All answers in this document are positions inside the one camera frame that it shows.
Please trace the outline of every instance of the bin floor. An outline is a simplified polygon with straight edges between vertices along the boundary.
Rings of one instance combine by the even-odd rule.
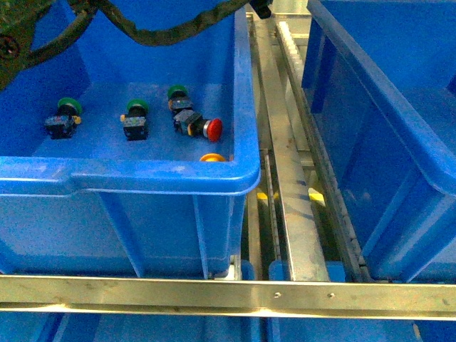
[[[82,123],[71,139],[46,137],[34,157],[96,158],[116,160],[199,160],[206,153],[229,157],[232,145],[232,98],[225,85],[187,86],[195,110],[203,118],[221,118],[224,130],[219,142],[191,138],[174,131],[167,107],[170,85],[144,83],[94,83],[78,99]],[[149,104],[149,138],[127,141],[120,116],[127,103],[142,98]]]

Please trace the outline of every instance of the black cable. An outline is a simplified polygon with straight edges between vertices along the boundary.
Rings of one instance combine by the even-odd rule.
[[[64,52],[72,46],[89,27],[97,12],[96,7],[82,10],[76,19],[57,38],[45,46],[30,52],[26,59],[24,68],[32,68],[40,63],[46,62]]]
[[[144,46],[169,46],[196,36],[210,26],[225,19],[249,3],[249,0],[230,0],[217,4],[213,9],[198,14],[194,19],[166,30],[137,29],[134,22],[126,19],[118,7],[109,0],[92,0],[105,16],[123,33]]]

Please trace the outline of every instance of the metal track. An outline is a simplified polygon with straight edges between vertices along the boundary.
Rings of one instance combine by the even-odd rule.
[[[259,78],[266,98],[273,151],[273,179],[278,199],[276,213],[286,240],[288,272],[292,281],[328,281],[328,271],[311,209],[309,189],[294,140],[281,88],[279,71],[271,50],[266,23],[254,19],[259,51]]]
[[[298,61],[296,60],[296,56],[294,56],[292,48],[293,38],[287,32],[287,25],[285,23],[279,23],[276,29],[278,31],[277,39],[279,40],[279,46],[286,59],[286,69],[291,81],[291,88],[293,89],[303,127],[311,148],[312,157],[326,195],[325,202],[328,206],[328,213],[330,214],[333,226],[336,228],[335,235],[338,245],[341,247],[339,252],[347,267],[349,277],[353,281],[372,282],[372,278],[370,278],[368,270],[363,264],[361,248],[356,239],[355,231],[348,216],[342,195],[338,190],[329,157],[326,154],[321,137],[318,135],[316,124],[310,114],[309,106],[301,88],[301,79],[298,75],[302,77],[304,66],[297,65]]]
[[[456,319],[456,286],[0,277],[1,311]]]

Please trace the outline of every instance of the screw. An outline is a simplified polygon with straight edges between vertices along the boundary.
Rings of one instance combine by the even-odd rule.
[[[16,39],[0,34],[0,59],[15,59],[19,57],[20,51]]]

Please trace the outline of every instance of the stainless steel bar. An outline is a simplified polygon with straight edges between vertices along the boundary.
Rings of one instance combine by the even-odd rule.
[[[0,276],[0,311],[456,320],[456,286]]]
[[[279,228],[277,224],[276,216],[276,200],[274,199],[274,189],[272,185],[272,175],[271,175],[271,163],[269,161],[269,155],[265,154],[264,156],[264,169],[266,174],[266,184],[267,184],[267,196],[269,203],[269,214],[271,217],[271,230],[272,230],[272,239],[274,241],[274,253],[276,260],[282,260],[282,252],[279,239]]]
[[[279,213],[283,222],[287,262],[293,281],[328,281],[308,187],[296,149],[268,28],[254,18],[259,54],[259,76],[264,90],[279,186]]]
[[[249,225],[249,261],[253,265],[258,280],[263,279],[261,240],[259,227],[257,189],[247,195],[247,224]]]
[[[280,27],[280,24],[277,24],[276,29],[278,31],[283,30]],[[356,243],[356,236],[353,227],[351,226],[350,218],[348,217],[341,196],[338,195],[337,184],[331,164],[324,148],[322,147],[323,145],[321,141],[316,136],[316,126],[309,112],[309,107],[301,88],[302,75],[296,74],[296,70],[301,69],[296,67],[297,57],[291,55],[291,52],[287,48],[287,44],[284,41],[283,34],[277,34],[277,39],[286,59],[286,69],[289,74],[291,89],[293,90],[296,104],[299,109],[299,115],[301,116],[304,131],[306,132],[309,146],[311,148],[312,159],[315,162],[316,169],[325,192],[325,203],[329,208],[328,213],[334,223],[334,227],[336,228],[334,233],[338,245],[341,247],[339,252],[344,264],[348,267],[347,271],[352,280],[372,281],[368,275],[367,269],[364,267],[363,270],[361,270],[359,262],[360,249],[359,247],[353,245]]]

